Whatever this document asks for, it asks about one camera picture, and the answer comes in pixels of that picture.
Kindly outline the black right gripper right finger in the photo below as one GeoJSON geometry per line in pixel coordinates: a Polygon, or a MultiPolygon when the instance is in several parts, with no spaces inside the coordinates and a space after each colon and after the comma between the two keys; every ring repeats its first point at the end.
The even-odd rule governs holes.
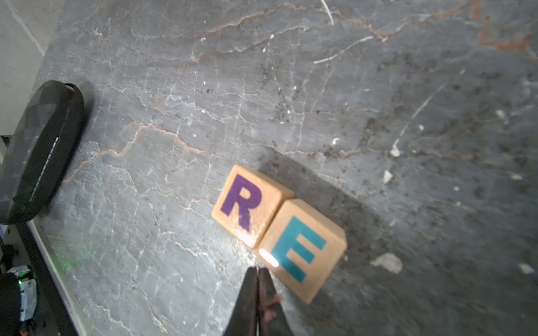
{"type": "Polygon", "coordinates": [[[294,336],[282,308],[283,298],[277,293],[268,268],[259,269],[258,284],[258,335],[294,336]]]}

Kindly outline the wooden block teal E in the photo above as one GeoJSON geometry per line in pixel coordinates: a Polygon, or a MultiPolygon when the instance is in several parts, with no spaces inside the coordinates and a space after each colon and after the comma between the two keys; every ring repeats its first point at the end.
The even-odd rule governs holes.
{"type": "Polygon", "coordinates": [[[287,200],[256,254],[305,304],[310,304],[347,249],[343,228],[300,199],[287,200]]]}

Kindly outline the wooden block purple R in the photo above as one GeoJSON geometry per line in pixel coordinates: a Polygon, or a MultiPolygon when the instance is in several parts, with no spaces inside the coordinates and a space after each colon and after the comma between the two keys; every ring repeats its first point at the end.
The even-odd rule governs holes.
{"type": "Polygon", "coordinates": [[[295,192],[255,169],[234,165],[212,210],[212,218],[256,249],[278,209],[295,192]]]}

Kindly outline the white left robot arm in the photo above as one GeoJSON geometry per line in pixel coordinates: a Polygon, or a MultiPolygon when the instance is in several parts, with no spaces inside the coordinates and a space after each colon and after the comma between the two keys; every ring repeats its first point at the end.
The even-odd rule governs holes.
{"type": "Polygon", "coordinates": [[[84,97],[76,85],[47,81],[35,92],[1,165],[2,224],[28,222],[50,200],[84,117],[84,97]]]}

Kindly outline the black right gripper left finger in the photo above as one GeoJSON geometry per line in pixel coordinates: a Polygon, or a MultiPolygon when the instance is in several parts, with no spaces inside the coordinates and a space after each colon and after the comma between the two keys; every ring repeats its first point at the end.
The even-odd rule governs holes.
{"type": "Polygon", "coordinates": [[[258,269],[249,267],[223,336],[256,336],[259,313],[258,269]]]}

